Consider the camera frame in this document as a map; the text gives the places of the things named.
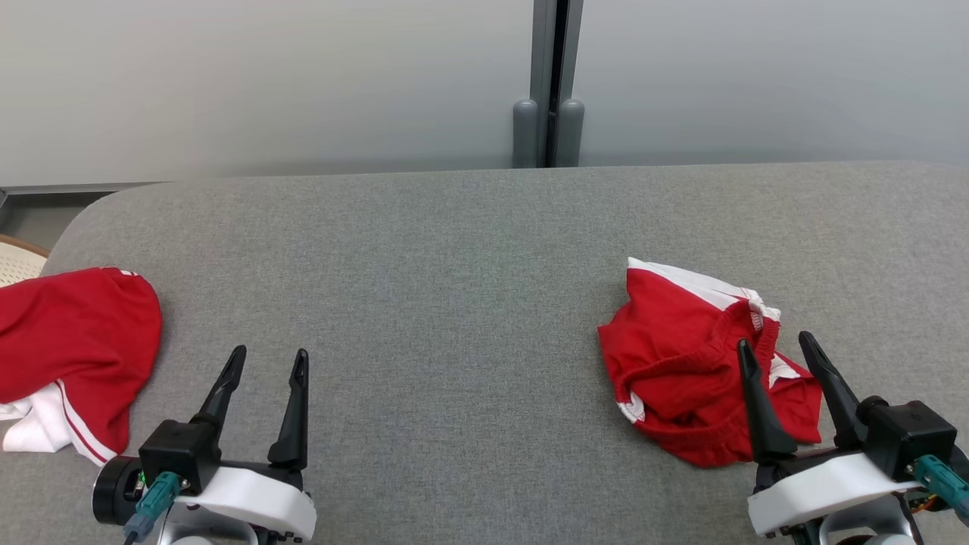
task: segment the gray table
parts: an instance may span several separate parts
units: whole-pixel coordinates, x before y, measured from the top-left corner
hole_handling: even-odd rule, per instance
[[[315,543],[739,544],[754,467],[691,467],[613,403],[596,326],[626,256],[759,290],[782,350],[810,329],[860,396],[969,430],[967,209],[969,172],[909,163],[173,183],[86,210],[45,273],[117,266],[158,292],[129,453],[245,343],[222,447],[263,459],[305,347]],[[120,543],[90,516],[96,474],[72,450],[0,454],[0,542]]]

